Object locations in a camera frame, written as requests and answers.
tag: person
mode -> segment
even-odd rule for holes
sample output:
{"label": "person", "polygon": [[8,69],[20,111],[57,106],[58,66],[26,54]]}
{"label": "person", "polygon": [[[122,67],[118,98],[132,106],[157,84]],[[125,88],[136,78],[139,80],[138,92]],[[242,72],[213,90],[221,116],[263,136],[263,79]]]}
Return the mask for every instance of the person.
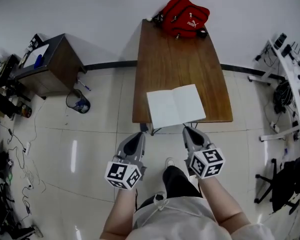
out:
{"label": "person", "polygon": [[135,213],[136,190],[120,189],[100,239],[274,240],[269,228],[249,222],[215,177],[198,180],[206,199],[172,158],[162,179],[166,193],[147,199]]}

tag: shoe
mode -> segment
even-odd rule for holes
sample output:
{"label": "shoe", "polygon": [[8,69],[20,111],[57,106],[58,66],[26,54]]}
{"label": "shoe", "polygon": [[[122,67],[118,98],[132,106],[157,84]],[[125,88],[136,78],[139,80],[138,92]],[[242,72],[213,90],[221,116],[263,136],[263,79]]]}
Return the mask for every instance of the shoe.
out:
{"label": "shoe", "polygon": [[165,168],[167,169],[169,166],[175,166],[175,161],[172,157],[168,157],[165,160]]}

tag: blue object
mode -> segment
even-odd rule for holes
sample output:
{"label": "blue object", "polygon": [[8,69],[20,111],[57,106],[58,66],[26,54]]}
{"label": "blue object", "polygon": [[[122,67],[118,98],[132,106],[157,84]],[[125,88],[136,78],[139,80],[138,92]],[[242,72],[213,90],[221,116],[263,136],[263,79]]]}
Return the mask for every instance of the blue object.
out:
{"label": "blue object", "polygon": [[39,54],[38,55],[38,57],[36,58],[36,60],[35,60],[35,63],[34,63],[34,68],[36,69],[36,68],[39,68],[39,67],[41,67],[41,65],[42,65],[42,63],[44,62],[44,60],[42,59],[42,55],[41,54]]}

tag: wooden cabinet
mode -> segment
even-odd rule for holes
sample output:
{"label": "wooden cabinet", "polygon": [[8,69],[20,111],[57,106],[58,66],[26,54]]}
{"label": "wooden cabinet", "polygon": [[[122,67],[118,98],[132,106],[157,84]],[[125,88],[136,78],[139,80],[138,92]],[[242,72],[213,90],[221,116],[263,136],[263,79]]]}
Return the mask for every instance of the wooden cabinet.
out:
{"label": "wooden cabinet", "polygon": [[43,42],[49,44],[43,55],[43,64],[18,69],[14,78],[40,97],[67,94],[77,81],[83,64],[70,46],[65,34]]}

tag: tiled floor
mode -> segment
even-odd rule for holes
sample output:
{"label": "tiled floor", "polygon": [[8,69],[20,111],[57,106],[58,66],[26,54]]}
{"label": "tiled floor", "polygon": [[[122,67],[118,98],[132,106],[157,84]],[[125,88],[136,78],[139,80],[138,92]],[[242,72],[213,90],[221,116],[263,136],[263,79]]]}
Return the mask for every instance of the tiled floor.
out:
{"label": "tiled floor", "polygon": [[[106,164],[118,144],[140,130],[138,124],[132,123],[135,73],[135,68],[120,68],[82,75],[81,81],[92,89],[89,92],[78,86],[91,102],[87,114],[68,108],[65,96],[48,97],[46,101],[35,96],[31,102],[31,118],[2,121],[24,145],[34,139],[24,168],[34,185],[34,189],[24,191],[29,196],[31,216],[23,222],[26,226],[36,223],[46,239],[99,237],[116,196],[116,191],[104,180]],[[272,103],[267,105],[274,87],[248,82],[244,73],[224,71],[224,77],[233,122],[198,125],[226,157],[218,179],[253,223],[269,226],[276,239],[293,239],[300,234],[300,206],[289,216],[287,207],[271,214],[271,203],[267,200],[255,205],[256,193],[264,187],[256,182],[255,174],[271,174],[271,158],[281,160],[286,146],[286,160],[299,157],[300,140],[293,142],[287,137],[286,141],[259,142],[260,135],[272,133],[264,110],[269,120],[278,118]],[[289,114],[282,115],[278,125],[288,127]],[[155,136],[146,134],[143,162],[148,169],[143,182],[138,183],[139,205],[163,188],[161,175],[167,157],[174,157],[185,170],[183,160],[187,158],[187,151],[182,129],[177,125],[162,129]],[[18,157],[23,165],[21,145],[16,138],[7,145],[8,137],[8,130],[0,126],[3,149],[18,147],[17,153],[10,152],[14,160],[11,192],[14,209],[22,219],[27,215],[22,203],[22,189],[27,182],[17,160]]]}

